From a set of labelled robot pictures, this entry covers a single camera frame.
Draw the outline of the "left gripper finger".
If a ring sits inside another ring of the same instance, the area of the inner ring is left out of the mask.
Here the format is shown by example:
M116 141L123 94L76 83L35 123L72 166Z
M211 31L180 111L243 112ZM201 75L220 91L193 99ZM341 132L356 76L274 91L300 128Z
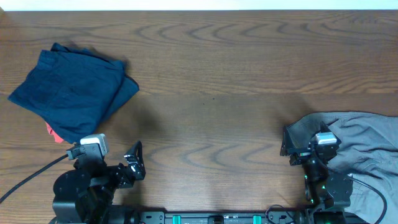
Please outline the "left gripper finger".
M146 169L143 162L133 162L129 164L132 174L136 180L144 180Z
M143 153L142 153L142 143L141 141L137 141L125 154L125 160L128 162L142 162L143 161Z

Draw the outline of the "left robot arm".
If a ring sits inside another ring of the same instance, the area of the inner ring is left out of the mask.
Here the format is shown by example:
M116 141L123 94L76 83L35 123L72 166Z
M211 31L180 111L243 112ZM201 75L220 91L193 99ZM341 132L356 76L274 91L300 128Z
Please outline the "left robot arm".
M137 210L113 203L117 189L131 188L145 178L140 141L125 153L127 165L108 166L98 143L76 145L67 156L75 161L74 169L62 174L53 185L56 223L141 222Z

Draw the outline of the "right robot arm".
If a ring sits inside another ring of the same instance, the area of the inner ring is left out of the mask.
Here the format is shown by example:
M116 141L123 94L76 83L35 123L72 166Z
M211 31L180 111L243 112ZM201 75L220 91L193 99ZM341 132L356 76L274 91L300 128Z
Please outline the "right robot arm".
M346 223L344 208L350 206L353 181L331 171L328 162L337 155L341 141L321 122L320 130L303 146L294 142L293 134L285 127L280 150L289 156L292 166L302 166L305 196L310 202L303 210L291 215L292 223Z

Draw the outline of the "navy blue shorts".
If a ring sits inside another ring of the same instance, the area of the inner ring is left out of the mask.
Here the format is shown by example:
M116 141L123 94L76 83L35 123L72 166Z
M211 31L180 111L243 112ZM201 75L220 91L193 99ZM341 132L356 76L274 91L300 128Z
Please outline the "navy blue shorts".
M92 134L125 79L120 60L54 43L8 97L39 115L64 141Z

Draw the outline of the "grey shorts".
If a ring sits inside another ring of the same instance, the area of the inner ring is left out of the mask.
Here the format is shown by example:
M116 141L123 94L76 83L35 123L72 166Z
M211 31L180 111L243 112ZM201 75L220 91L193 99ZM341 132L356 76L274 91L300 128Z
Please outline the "grey shorts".
M303 146L320 130L321 121L341 140L337 155L328 166L351 174L383 194L380 197L355 183L351 205L345 210L369 223L375 223L385 210L382 222L397 223L397 117L365 112L312 113L287 129L294 142Z

